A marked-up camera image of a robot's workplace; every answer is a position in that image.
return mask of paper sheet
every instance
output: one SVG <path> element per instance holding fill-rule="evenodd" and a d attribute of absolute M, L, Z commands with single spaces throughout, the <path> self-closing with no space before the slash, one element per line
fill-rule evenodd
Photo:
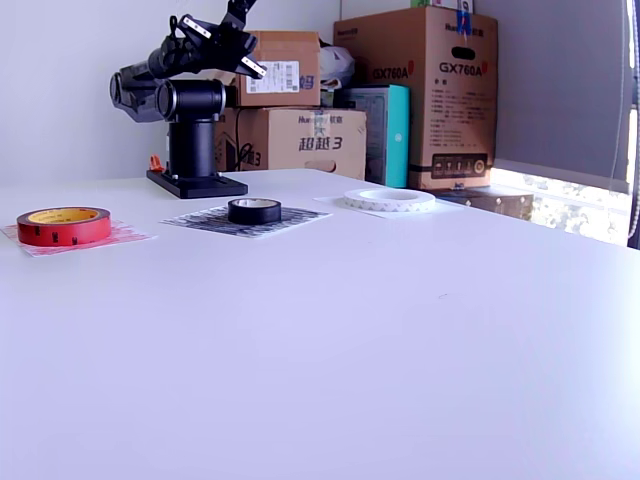
<path fill-rule="evenodd" d="M 352 208 L 346 205 L 342 199 L 342 197 L 323 197 L 323 198 L 315 198 L 317 202 L 327 203 L 329 205 L 333 205 L 338 208 L 345 208 L 347 210 L 353 210 L 354 212 L 364 213 L 367 215 L 373 215 L 374 217 L 388 218 L 388 219 L 399 219 L 406 217 L 415 217 L 416 215 L 440 215 L 443 213 L 451 213 L 460 211 L 463 207 L 459 205 L 453 205 L 446 202 L 441 202 L 436 200 L 436 206 L 428 212 L 402 212 L 402 213 L 390 213 L 390 212 L 373 212 L 370 210 L 360 210 L 359 208 Z"/>
<path fill-rule="evenodd" d="M 74 252 L 76 250 L 88 250 L 90 248 L 108 247 L 111 245 L 119 245 L 121 243 L 138 242 L 141 240 L 156 238 L 155 236 L 147 235 L 146 233 L 143 233 L 131 225 L 127 225 L 119 220 L 111 221 L 111 235 L 109 237 L 104 240 L 100 240 L 99 242 L 76 245 L 74 247 L 34 247 L 32 245 L 25 245 L 18 240 L 17 225 L 8 225 L 0 228 L 0 231 L 2 231 L 2 233 L 9 237 L 9 239 L 13 240 L 32 257 L 48 257 L 50 255 Z"/>
<path fill-rule="evenodd" d="M 236 237 L 262 238 L 331 216 L 330 213 L 283 207 L 281 222 L 268 223 L 266 225 L 238 225 L 229 221 L 227 218 L 228 211 L 229 208 L 226 206 L 216 207 L 163 220 L 160 223 L 223 233 Z"/>

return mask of red tape roll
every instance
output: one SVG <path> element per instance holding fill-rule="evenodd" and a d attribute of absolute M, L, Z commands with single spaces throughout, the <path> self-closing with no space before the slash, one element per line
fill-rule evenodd
<path fill-rule="evenodd" d="M 18 239 L 36 247 L 70 247 L 111 235 L 111 214 L 101 208 L 37 210 L 18 217 Z"/>

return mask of gray curtain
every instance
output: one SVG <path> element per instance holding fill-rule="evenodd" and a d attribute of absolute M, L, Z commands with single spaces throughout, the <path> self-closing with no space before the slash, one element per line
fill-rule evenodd
<path fill-rule="evenodd" d="M 628 192 L 626 1 L 479 0 L 476 13 L 499 23 L 496 167 Z"/>

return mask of white tape roll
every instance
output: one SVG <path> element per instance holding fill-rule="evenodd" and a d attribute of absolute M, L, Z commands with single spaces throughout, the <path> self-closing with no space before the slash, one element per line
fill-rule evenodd
<path fill-rule="evenodd" d="M 347 192 L 344 203 L 351 208 L 374 212 L 427 212 L 436 204 L 436 197 L 415 190 L 376 188 Z"/>

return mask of masking tape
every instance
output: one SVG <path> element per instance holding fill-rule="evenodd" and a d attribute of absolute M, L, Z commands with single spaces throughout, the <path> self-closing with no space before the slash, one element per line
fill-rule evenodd
<path fill-rule="evenodd" d="M 374 212 L 427 212 L 436 204 L 436 197 L 415 190 L 376 188 L 347 192 L 344 203 L 351 208 Z"/>
<path fill-rule="evenodd" d="M 18 217 L 18 239 L 36 247 L 70 247 L 111 235 L 111 214 L 101 208 L 37 210 Z"/>

